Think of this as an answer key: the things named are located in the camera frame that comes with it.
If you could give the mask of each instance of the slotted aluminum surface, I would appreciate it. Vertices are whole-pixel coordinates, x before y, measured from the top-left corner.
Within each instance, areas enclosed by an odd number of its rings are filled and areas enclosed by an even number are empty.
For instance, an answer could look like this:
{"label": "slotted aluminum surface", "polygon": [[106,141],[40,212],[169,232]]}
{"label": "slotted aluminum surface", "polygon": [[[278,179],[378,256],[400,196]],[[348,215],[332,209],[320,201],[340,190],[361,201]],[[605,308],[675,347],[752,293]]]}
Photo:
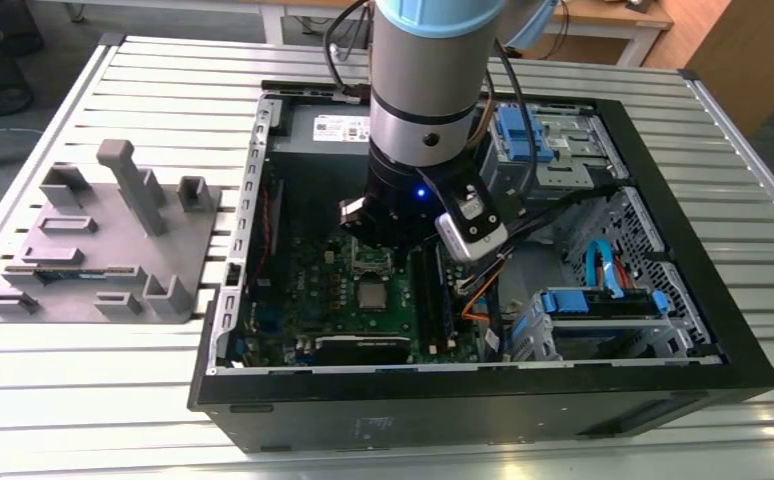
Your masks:
{"label": "slotted aluminum surface", "polygon": [[[366,56],[340,73],[366,75]],[[515,61],[528,93],[619,100],[774,365],[774,181],[697,83],[675,72]],[[491,65],[507,91],[501,66]],[[306,47],[129,37],[98,47],[0,205],[0,271],[44,202],[45,166],[96,164],[126,138],[158,181],[201,175],[237,200],[260,81],[328,81]],[[230,230],[218,213],[216,230]],[[209,258],[229,237],[212,238]],[[206,260],[202,283],[221,281]],[[205,309],[202,291],[197,314]],[[774,392],[624,440],[248,456],[185,409],[201,321],[185,325],[0,325],[0,474],[86,478],[774,478]],[[240,472],[250,472],[242,477]]]}

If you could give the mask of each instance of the blue plastic latch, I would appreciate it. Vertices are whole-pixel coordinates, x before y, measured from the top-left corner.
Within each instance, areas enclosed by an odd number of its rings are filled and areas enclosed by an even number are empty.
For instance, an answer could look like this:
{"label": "blue plastic latch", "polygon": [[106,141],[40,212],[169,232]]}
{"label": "blue plastic latch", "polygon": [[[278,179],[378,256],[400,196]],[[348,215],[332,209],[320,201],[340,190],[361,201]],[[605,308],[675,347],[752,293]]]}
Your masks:
{"label": "blue plastic latch", "polygon": [[[532,124],[532,131],[535,132],[537,161],[549,163],[555,159],[555,154],[544,143],[544,126],[535,118],[535,114],[529,109],[527,109],[527,113],[529,114],[529,123]],[[516,162],[531,160],[529,140],[517,107],[501,107],[499,109],[499,129],[503,133],[503,141],[508,147],[508,160]]]}
{"label": "blue plastic latch", "polygon": [[248,351],[248,344],[244,343],[244,340],[237,338],[236,339],[236,355],[242,357],[244,353]]}
{"label": "blue plastic latch", "polygon": [[556,311],[556,300],[549,293],[541,293],[541,304],[544,305],[544,312]]}
{"label": "blue plastic latch", "polygon": [[515,340],[515,338],[517,338],[517,334],[520,334],[520,331],[525,328],[525,324],[527,324],[527,318],[524,315],[523,317],[520,317],[520,320],[517,320],[515,327],[511,329],[511,340],[512,341]]}
{"label": "blue plastic latch", "polygon": [[556,299],[559,313],[588,313],[585,294],[579,290],[556,290],[552,296]]}
{"label": "blue plastic latch", "polygon": [[597,278],[595,274],[595,256],[600,252],[603,259],[603,282],[604,287],[612,291],[612,298],[621,298],[624,291],[617,286],[615,279],[612,246],[603,238],[592,238],[585,249],[585,285],[589,287],[597,286]]}
{"label": "blue plastic latch", "polygon": [[668,297],[665,297],[665,294],[659,290],[653,290],[651,297],[653,298],[653,303],[656,304],[659,313],[665,315],[668,313]]}

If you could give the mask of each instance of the green circuit board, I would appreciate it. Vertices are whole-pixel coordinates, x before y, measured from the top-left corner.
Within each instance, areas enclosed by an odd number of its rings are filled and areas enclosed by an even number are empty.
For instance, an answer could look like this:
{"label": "green circuit board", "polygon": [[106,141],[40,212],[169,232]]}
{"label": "green circuit board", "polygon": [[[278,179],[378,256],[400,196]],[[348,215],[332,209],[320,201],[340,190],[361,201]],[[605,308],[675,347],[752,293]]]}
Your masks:
{"label": "green circuit board", "polygon": [[285,295],[270,309],[260,313],[278,318],[277,331],[261,342],[269,365],[300,364],[301,345],[329,335],[408,338],[412,363],[475,361],[472,332],[457,336],[446,351],[418,345],[410,272],[393,266],[388,250],[365,247],[349,236],[292,239]]}

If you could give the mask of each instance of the black cable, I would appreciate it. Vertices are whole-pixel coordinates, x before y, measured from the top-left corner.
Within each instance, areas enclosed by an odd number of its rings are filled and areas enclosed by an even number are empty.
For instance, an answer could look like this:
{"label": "black cable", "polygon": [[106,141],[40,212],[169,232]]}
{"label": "black cable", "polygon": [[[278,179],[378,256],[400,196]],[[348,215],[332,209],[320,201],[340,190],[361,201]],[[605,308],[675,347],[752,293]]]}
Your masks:
{"label": "black cable", "polygon": [[496,90],[493,88],[493,79],[491,78],[491,71],[485,68],[484,69],[484,83],[488,89],[488,100],[484,103],[484,110],[481,111],[481,117],[479,118],[479,124],[476,125],[476,130],[472,132],[469,136],[469,140],[467,140],[467,149],[475,148],[481,139],[484,138],[484,134],[487,132],[488,123],[491,123],[491,118],[493,117],[493,111],[496,110],[495,102],[496,102]]}
{"label": "black cable", "polygon": [[329,19],[329,18],[325,18],[324,20],[321,20],[321,21],[318,21],[318,22],[316,22],[316,21],[314,21],[312,18],[309,18],[309,17],[298,17],[298,16],[293,16],[292,18],[293,18],[294,20],[297,20],[297,23],[300,23],[300,24],[301,24],[301,26],[304,26],[304,27],[306,27],[306,24],[304,23],[304,20],[302,20],[304,18],[306,18],[306,21],[308,21],[309,23],[312,23],[313,25],[324,25],[325,23],[328,23],[328,22],[330,21],[330,19]]}
{"label": "black cable", "polygon": [[360,35],[360,27],[362,27],[362,22],[366,22],[366,18],[369,15],[369,9],[368,8],[362,8],[362,12],[360,12],[360,19],[357,20],[357,27],[354,28],[354,34],[350,36],[350,41],[348,42],[348,47],[345,47],[345,53],[342,54],[342,56],[340,57],[337,55],[337,58],[340,59],[340,61],[345,61],[348,60],[348,56],[350,55],[350,49],[354,48],[354,42],[357,41],[357,36]]}
{"label": "black cable", "polygon": [[78,5],[78,11],[73,14],[72,10],[69,8],[66,8],[66,14],[69,15],[69,21],[72,23],[81,23],[84,22],[84,7],[86,7],[86,3],[82,3],[81,5]]}
{"label": "black cable", "polygon": [[591,198],[608,197],[615,192],[617,192],[620,188],[621,185],[619,183],[612,183],[609,185],[592,188],[591,190],[576,190],[568,193],[561,198],[559,198],[552,203],[552,205],[541,210],[537,215],[524,220],[520,225],[517,225],[517,227],[511,230],[508,239],[505,240],[503,246],[516,240],[517,237],[524,237],[549,225],[556,219],[553,214],[559,213],[561,210]]}
{"label": "black cable", "polygon": [[568,38],[568,31],[571,29],[571,9],[568,8],[568,2],[564,0],[561,1],[561,10],[564,11],[564,21],[561,22],[561,25],[559,25],[559,32],[556,33],[556,38],[549,47],[549,51],[547,52],[547,55],[539,58],[539,60],[547,60],[551,56],[559,53],[564,41]]}
{"label": "black cable", "polygon": [[357,22],[350,22],[348,24],[348,26],[345,27],[345,31],[342,32],[342,34],[338,36],[338,38],[334,41],[330,41],[332,44],[338,45],[338,42],[341,42],[342,40],[345,40],[345,37],[348,36],[348,34],[350,33],[350,29],[354,28],[354,25],[357,24]]}
{"label": "black cable", "polygon": [[338,24],[342,22],[342,20],[345,20],[345,18],[348,18],[348,15],[352,14],[352,12],[360,8],[360,6],[368,2],[368,0],[357,0],[354,3],[352,3],[350,5],[348,5],[348,7],[345,8],[345,10],[341,11],[341,13],[336,16],[336,18],[333,19],[333,22],[330,22],[330,25],[328,26],[326,31],[324,32],[324,40],[321,42],[321,50],[324,53],[324,61],[328,65],[328,72],[330,73],[330,78],[333,79],[333,83],[336,84],[336,88],[338,88],[340,92],[342,94],[348,94],[349,93],[349,87],[342,83],[342,79],[338,76],[338,72],[336,70],[336,65],[333,64],[333,57],[330,56],[330,36],[333,35],[333,31],[336,30],[336,27],[338,26]]}
{"label": "black cable", "polygon": [[369,49],[369,45],[372,44],[372,29],[374,28],[374,12],[369,10],[369,21],[365,22],[365,32],[362,34],[362,40],[365,45],[362,48],[366,50]]}
{"label": "black cable", "polygon": [[304,35],[316,35],[316,34],[318,33],[318,32],[316,32],[316,31],[314,31],[314,30],[313,30],[313,29],[309,27],[309,25],[306,25],[306,24],[304,23],[304,21],[300,19],[300,17],[294,17],[294,16],[293,16],[292,18],[294,19],[294,21],[296,21],[297,23],[300,23],[300,24],[301,24],[301,27],[304,27],[304,31],[301,32]]}
{"label": "black cable", "polygon": [[511,61],[508,60],[508,54],[503,48],[503,44],[499,43],[497,39],[493,39],[493,44],[496,46],[496,55],[499,56],[500,62],[503,62],[503,67],[505,68],[505,75],[508,75],[508,81],[511,82],[511,88],[515,91],[515,99],[517,100],[517,110],[520,110],[520,119],[523,120],[523,128],[525,128],[525,137],[529,142],[529,181],[527,183],[527,193],[528,190],[535,186],[535,175],[537,171],[537,145],[535,144],[535,131],[532,130],[532,122],[529,121],[529,113],[527,112],[525,99],[523,98],[523,91],[520,90],[520,82],[517,81],[517,75],[515,74],[515,69],[511,66]]}

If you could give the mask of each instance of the wooden desk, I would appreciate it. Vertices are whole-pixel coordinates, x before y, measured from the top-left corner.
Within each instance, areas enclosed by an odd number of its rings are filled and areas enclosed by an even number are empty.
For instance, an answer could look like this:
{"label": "wooden desk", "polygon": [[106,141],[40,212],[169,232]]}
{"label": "wooden desk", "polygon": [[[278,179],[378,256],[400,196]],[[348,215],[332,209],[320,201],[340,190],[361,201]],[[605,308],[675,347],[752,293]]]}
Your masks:
{"label": "wooden desk", "polygon": [[[549,60],[603,63],[637,67],[653,46],[659,34],[673,25],[672,18],[653,3],[647,13],[629,10],[623,2],[567,0],[569,11],[568,38]],[[541,58],[555,42],[564,9],[557,7],[551,25],[525,58]]]}
{"label": "wooden desk", "polygon": [[645,66],[684,68],[700,77],[740,131],[774,112],[774,0],[663,0],[675,28]]}
{"label": "wooden desk", "polygon": [[[68,0],[42,1],[66,3]],[[615,53],[608,63],[637,67],[656,36],[673,23],[663,9],[653,4],[649,11],[641,14],[628,10],[623,3],[608,3],[603,0],[567,1],[571,12],[568,36],[592,37],[593,44],[601,44],[603,41],[615,42]],[[262,17],[265,43],[282,45],[282,17],[334,18],[353,0],[73,0],[70,3],[256,13]],[[551,36],[559,32],[563,21],[564,11],[559,6],[553,20],[544,29],[547,39],[543,39],[537,46],[543,51],[548,50],[549,47],[544,48],[544,45],[549,42]],[[588,56],[583,55],[584,58],[556,56],[551,59],[603,63],[597,58],[591,58],[591,45],[588,48],[580,46],[576,50],[588,53]]]}
{"label": "wooden desk", "polygon": [[[604,2],[603,0],[567,0],[571,12],[571,26],[577,25],[607,25],[612,27],[648,27],[668,30],[673,25],[673,20],[665,14],[656,2],[645,13],[629,10],[624,2]],[[564,20],[564,9],[561,5],[556,8],[553,20]]]}

